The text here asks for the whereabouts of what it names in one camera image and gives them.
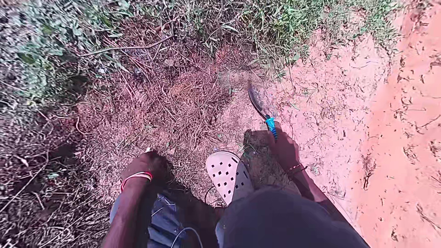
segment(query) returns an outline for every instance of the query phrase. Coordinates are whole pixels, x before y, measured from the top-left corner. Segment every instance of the green grass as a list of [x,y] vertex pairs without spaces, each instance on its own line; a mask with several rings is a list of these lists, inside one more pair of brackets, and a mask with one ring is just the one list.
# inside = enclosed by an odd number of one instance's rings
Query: green grass
[[329,45],[371,33],[391,50],[395,34],[388,13],[395,9],[395,0],[32,0],[22,15],[1,24],[12,30],[0,45],[1,71],[17,80],[4,80],[0,101],[9,109],[66,103],[82,93],[84,76],[124,69],[115,51],[78,55],[104,48],[103,37],[120,37],[125,18],[142,15],[155,25],[168,23],[178,42],[210,56],[225,44],[240,45],[255,63],[281,68],[308,56],[317,29]]

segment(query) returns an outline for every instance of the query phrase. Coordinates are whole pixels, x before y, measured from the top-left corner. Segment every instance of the person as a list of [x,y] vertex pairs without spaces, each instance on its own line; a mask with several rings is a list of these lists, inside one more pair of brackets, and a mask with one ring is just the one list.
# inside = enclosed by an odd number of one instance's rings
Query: person
[[[268,135],[270,150],[300,195],[267,186],[234,200],[217,223],[213,245],[203,240],[196,227],[184,227],[176,217],[176,204],[162,194],[165,158],[156,152],[144,153],[122,172],[125,186],[112,209],[102,247],[369,247],[307,175],[296,142],[280,124],[276,127],[277,141]],[[151,178],[126,180],[142,172],[151,173]],[[140,218],[141,212],[148,213],[147,217]]]

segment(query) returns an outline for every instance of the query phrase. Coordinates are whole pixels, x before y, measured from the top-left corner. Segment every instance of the red bracelet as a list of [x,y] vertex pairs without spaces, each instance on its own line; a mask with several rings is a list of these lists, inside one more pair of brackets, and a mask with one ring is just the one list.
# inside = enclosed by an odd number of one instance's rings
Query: red bracelet
[[[287,173],[287,174],[288,174],[288,173],[291,173],[291,172],[293,172],[293,170],[294,170],[295,168],[300,167],[300,166],[303,166],[302,163],[299,163],[299,164],[297,164],[297,165],[295,165],[295,166],[289,168],[289,170],[288,170],[286,173]],[[307,168],[308,168],[308,166],[305,166],[303,169],[294,172],[292,175],[294,176],[295,174],[301,172],[302,170],[306,170]]]
[[123,183],[121,183],[121,192],[123,191],[124,187],[126,186],[127,180],[129,180],[130,178],[133,178],[133,177],[144,177],[144,178],[147,178],[149,180],[149,182],[151,182],[153,179],[152,173],[150,173],[148,171],[141,171],[141,172],[135,173],[131,176],[128,176],[126,179],[123,180]]

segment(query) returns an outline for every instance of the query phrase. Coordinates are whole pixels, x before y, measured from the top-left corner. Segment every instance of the red dirt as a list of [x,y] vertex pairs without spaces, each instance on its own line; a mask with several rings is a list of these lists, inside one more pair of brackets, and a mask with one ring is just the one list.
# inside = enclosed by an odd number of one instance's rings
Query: red dirt
[[288,184],[265,143],[244,135],[265,129],[241,84],[251,80],[299,144],[308,174],[371,247],[439,247],[440,10],[404,10],[392,60],[364,36],[329,60],[321,41],[312,44],[309,59],[277,83],[230,75],[238,92],[220,119],[217,148],[244,154],[254,184]]
[[387,84],[368,115],[362,152],[377,166],[357,182],[358,224],[372,247],[441,245],[441,6],[404,15]]

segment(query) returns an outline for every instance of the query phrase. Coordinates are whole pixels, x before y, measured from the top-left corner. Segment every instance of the ground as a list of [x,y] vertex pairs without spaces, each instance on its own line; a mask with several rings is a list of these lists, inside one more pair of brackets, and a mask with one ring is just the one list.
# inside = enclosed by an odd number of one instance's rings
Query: ground
[[[41,170],[47,165],[52,173],[29,186],[25,183],[36,174],[27,163],[41,154],[14,157],[25,172],[16,175],[19,183],[11,192],[18,198],[8,211],[31,215],[28,220],[42,231],[4,214],[3,236],[37,247],[98,246],[120,193],[120,172],[152,149],[169,160],[170,184],[212,206],[224,202],[205,158],[218,150],[241,157],[256,188],[292,184],[268,149],[266,125],[248,98],[250,82],[264,108],[298,143],[306,172],[371,247],[439,247],[441,4],[413,2],[395,14],[401,35],[395,51],[367,33],[329,46],[318,30],[308,58],[283,73],[251,63],[250,49],[233,45],[214,57],[171,41],[152,54],[124,52],[128,71],[95,78],[73,112],[40,113],[46,124],[38,135],[47,134],[42,143],[62,130],[69,138],[42,157]],[[119,45],[148,43],[131,29],[124,35]],[[169,50],[159,53],[162,46]],[[67,184],[75,187],[64,189]],[[26,205],[26,197],[33,203]],[[8,196],[2,200],[12,202]]]

